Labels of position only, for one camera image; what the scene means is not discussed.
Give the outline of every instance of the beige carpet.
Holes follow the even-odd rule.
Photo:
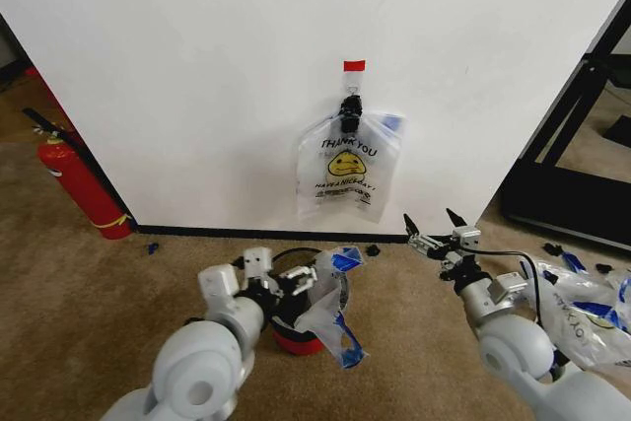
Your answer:
[[[106,241],[37,161],[31,140],[13,133],[0,137],[3,419],[99,419],[150,380],[164,341],[203,312],[199,270],[230,262],[248,246],[335,246],[143,235]],[[541,253],[548,239],[507,224],[494,205],[480,226],[487,247]],[[151,256],[150,242],[160,244]],[[628,263],[578,241],[563,243],[588,264]],[[438,264],[407,246],[380,247],[350,274],[347,321],[371,356],[342,371],[327,353],[281,352],[266,331],[234,419],[532,419],[481,368],[460,301],[438,279]],[[513,268],[511,260],[485,261],[491,273]]]

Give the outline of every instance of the black cable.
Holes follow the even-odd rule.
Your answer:
[[[322,250],[320,250],[319,248],[313,248],[311,246],[297,246],[295,248],[289,248],[285,251],[281,251],[280,253],[274,255],[274,257],[272,258],[272,261],[276,261],[277,259],[282,258],[283,256],[289,253],[294,253],[297,251],[310,251],[312,253],[320,253]]]
[[[536,272],[536,266],[534,265],[534,261],[530,258],[530,255],[523,251],[518,250],[473,250],[471,248],[463,248],[460,247],[461,250],[468,251],[469,253],[475,253],[478,255],[513,255],[513,256],[521,256],[527,260],[530,264],[530,268],[532,269],[532,279],[534,280],[534,310],[536,311],[536,320],[539,327],[543,328],[543,322],[541,320],[541,297],[539,295],[539,276]]]

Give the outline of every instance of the black baseboard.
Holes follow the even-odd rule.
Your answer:
[[[347,234],[338,232],[260,231],[252,229],[208,229],[200,227],[168,227],[138,225],[140,234],[166,236],[223,237],[233,239],[272,239],[282,241],[331,241],[331,242],[379,242],[405,244],[406,235],[394,234]]]

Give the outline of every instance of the white wall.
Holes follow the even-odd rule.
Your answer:
[[[401,233],[474,220],[617,0],[0,0],[141,224]],[[368,60],[409,120],[378,225],[299,222],[300,131]]]

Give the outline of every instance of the smiley face print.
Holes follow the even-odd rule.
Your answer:
[[[366,166],[354,153],[341,152],[328,163],[328,172],[334,176],[363,175]]]

